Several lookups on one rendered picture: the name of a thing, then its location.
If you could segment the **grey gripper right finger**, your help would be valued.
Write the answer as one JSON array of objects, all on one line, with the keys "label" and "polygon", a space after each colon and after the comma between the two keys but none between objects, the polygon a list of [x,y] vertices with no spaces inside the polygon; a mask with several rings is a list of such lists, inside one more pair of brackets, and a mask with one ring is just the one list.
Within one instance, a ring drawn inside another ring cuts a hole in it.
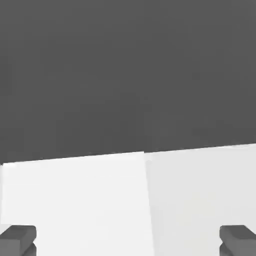
[{"label": "grey gripper right finger", "polygon": [[256,234],[245,225],[222,225],[219,256],[256,256]]}]

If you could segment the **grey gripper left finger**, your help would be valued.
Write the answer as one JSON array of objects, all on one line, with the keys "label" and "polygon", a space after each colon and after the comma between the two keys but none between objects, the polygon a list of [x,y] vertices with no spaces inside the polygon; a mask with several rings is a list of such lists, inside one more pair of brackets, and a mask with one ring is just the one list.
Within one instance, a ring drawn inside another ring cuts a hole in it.
[{"label": "grey gripper left finger", "polygon": [[0,231],[0,256],[37,256],[34,225],[10,225]]}]

